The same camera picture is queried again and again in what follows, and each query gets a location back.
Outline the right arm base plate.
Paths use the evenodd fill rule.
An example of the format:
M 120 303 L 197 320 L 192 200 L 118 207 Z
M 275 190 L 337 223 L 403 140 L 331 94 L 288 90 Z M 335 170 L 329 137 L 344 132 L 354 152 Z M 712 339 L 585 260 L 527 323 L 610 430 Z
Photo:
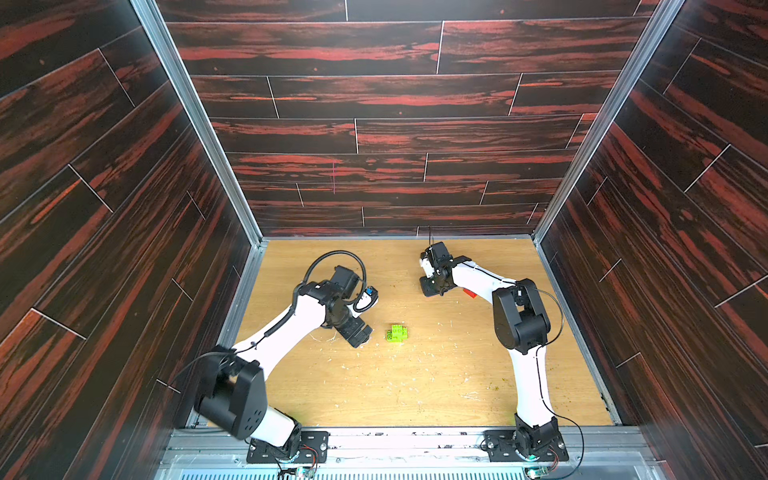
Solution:
M 491 462 L 565 462 L 569 453 L 562 435 L 550 427 L 483 432 L 481 449 Z

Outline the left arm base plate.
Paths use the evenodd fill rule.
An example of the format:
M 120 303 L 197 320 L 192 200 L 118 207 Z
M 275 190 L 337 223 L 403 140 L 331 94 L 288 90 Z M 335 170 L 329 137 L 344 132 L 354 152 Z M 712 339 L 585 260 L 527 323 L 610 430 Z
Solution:
M 327 460 L 330 433 L 323 430 L 301 430 L 283 446 L 252 438 L 246 456 L 247 464 L 290 465 L 323 464 Z

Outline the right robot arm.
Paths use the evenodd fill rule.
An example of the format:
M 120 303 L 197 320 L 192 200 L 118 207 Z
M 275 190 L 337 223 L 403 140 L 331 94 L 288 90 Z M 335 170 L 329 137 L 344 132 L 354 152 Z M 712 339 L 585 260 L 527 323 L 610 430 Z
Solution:
M 514 444 L 523 459 L 536 460 L 563 445 L 546 377 L 546 346 L 551 322 L 540 291 L 530 279 L 512 280 L 492 273 L 465 256 L 452 256 L 444 243 L 420 254 L 427 297 L 460 288 L 493 307 L 497 339 L 508 351 L 517 389 Z

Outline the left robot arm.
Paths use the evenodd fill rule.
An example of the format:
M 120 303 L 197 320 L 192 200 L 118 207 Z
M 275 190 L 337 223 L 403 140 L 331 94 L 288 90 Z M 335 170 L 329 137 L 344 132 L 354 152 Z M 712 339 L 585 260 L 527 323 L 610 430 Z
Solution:
M 268 445 L 283 458 L 299 449 L 301 425 L 268 405 L 266 380 L 279 362 L 312 331 L 335 329 L 354 348 L 372 328 L 361 318 L 378 291 L 337 266 L 329 280 L 297 285 L 291 305 L 266 327 L 227 349 L 217 346 L 200 362 L 194 409 L 238 440 Z

